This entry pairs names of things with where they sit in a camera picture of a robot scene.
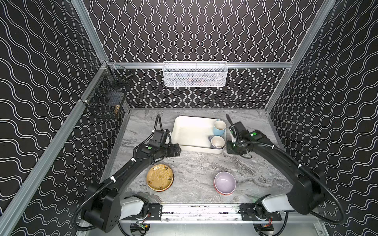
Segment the lavender mug white inside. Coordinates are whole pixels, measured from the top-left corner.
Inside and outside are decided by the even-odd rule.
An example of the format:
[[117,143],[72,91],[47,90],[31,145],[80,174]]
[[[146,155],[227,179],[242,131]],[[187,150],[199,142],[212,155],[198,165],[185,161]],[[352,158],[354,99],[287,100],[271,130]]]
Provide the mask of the lavender mug white inside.
[[223,149],[226,145],[224,138],[221,136],[209,136],[208,140],[211,149]]

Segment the lavender bowl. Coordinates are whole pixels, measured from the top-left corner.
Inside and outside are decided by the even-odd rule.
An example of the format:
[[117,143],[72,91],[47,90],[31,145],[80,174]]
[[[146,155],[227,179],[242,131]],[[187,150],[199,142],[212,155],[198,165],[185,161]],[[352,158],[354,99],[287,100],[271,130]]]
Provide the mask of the lavender bowl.
[[214,178],[214,188],[221,195],[230,195],[236,189],[236,179],[229,172],[219,172]]

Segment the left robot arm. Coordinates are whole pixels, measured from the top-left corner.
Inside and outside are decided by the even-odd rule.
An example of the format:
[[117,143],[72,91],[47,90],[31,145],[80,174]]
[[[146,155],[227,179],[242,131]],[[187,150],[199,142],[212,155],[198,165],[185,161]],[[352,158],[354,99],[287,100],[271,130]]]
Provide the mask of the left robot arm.
[[122,198],[121,194],[146,168],[166,157],[181,153],[179,144],[172,143],[169,130],[155,130],[151,139],[137,145],[133,156],[119,171],[101,183],[93,183],[86,192],[84,202],[77,208],[71,224],[77,231],[100,229],[105,233],[122,219],[148,217],[149,203],[138,196]]

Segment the yellow-brown ceramic plate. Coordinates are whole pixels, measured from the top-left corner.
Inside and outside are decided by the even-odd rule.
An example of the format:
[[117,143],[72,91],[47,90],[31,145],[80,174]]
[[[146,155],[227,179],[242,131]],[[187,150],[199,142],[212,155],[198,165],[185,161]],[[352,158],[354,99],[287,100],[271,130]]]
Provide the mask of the yellow-brown ceramic plate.
[[174,173],[167,165],[155,165],[147,173],[146,182],[152,190],[163,192],[172,186],[174,182]]

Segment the light blue mug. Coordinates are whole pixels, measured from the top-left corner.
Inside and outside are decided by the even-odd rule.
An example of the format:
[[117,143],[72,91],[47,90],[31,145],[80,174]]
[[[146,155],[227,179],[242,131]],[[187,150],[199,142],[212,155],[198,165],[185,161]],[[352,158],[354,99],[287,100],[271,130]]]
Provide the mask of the light blue mug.
[[213,134],[215,136],[223,136],[226,129],[226,123],[222,120],[216,120],[213,125]]

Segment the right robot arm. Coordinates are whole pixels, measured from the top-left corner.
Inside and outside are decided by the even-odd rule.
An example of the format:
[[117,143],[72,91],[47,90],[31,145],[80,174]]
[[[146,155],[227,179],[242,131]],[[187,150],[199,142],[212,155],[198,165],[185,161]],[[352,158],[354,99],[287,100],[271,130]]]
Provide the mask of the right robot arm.
[[230,123],[229,131],[232,140],[227,142],[227,153],[251,158],[256,153],[279,170],[290,182],[292,189],[286,194],[267,194],[255,203],[255,212],[259,217],[266,218],[269,213],[277,211],[296,211],[307,215],[325,200],[325,188],[319,182],[322,174],[310,171],[314,177],[306,172],[308,169],[297,163],[288,154],[276,147],[268,137],[255,130],[248,131],[241,122]]

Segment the white plastic bin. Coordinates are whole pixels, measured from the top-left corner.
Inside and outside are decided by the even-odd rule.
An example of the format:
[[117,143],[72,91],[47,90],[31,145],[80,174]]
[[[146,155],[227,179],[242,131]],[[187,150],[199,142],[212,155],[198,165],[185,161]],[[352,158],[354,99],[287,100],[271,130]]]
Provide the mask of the white plastic bin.
[[172,142],[179,144],[185,151],[219,154],[226,149],[226,129],[223,136],[226,145],[223,149],[211,149],[209,136],[214,136],[213,125],[216,120],[213,118],[179,116],[174,122],[171,132]]

